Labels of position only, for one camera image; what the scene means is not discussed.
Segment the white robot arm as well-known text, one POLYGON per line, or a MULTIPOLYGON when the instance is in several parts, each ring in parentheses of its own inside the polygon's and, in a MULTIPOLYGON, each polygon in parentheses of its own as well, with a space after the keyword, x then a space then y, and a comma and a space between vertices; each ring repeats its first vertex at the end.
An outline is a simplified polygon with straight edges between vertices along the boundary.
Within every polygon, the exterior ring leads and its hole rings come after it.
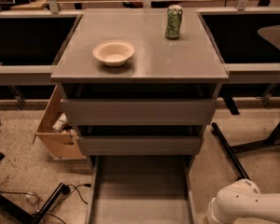
POLYGON ((207 207, 210 224, 233 224, 237 218, 254 217, 280 224, 280 193, 261 193, 248 179, 222 188, 207 207))

